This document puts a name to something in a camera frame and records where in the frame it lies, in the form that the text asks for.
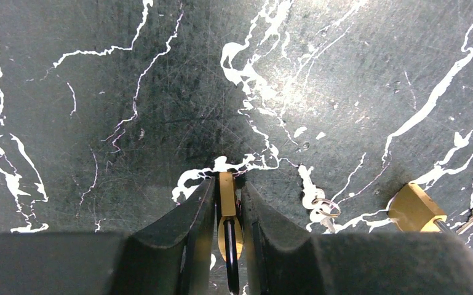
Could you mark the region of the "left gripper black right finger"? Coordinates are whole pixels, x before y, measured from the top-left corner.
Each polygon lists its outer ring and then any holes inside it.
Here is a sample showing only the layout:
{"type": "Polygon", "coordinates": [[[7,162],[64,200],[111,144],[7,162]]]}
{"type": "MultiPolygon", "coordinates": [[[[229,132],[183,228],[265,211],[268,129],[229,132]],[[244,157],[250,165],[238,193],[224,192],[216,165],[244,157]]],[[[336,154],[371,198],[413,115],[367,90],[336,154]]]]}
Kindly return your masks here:
{"type": "Polygon", "coordinates": [[[249,294],[473,294],[473,252],[453,234],[312,234],[247,183],[249,294]]]}

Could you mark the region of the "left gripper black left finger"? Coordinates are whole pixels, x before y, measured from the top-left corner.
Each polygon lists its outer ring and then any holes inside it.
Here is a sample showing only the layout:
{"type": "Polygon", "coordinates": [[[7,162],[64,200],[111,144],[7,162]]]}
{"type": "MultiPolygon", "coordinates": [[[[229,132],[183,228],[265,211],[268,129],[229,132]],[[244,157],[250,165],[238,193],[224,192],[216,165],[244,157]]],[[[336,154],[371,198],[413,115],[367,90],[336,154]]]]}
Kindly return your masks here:
{"type": "Polygon", "coordinates": [[[132,234],[0,234],[0,294],[206,294],[215,186],[132,234]]]}

